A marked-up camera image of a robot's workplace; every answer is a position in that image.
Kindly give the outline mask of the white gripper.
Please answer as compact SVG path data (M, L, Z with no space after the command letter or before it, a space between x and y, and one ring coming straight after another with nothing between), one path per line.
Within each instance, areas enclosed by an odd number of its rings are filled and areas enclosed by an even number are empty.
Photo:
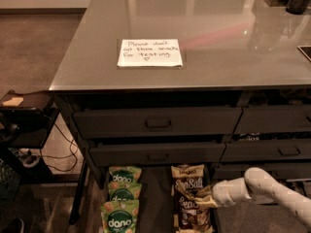
M252 199L243 178L224 180L213 187L206 185L197 191L196 196L194 201L200 208L230 207Z

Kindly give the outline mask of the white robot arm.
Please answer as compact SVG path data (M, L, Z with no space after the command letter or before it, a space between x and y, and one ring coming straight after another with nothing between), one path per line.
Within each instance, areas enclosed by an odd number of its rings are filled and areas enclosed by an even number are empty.
M203 208L230 207L238 202L250 202L258 195L276 202L311 230L311 199L280 184L258 167L249 168L242 178L214 184L195 202Z

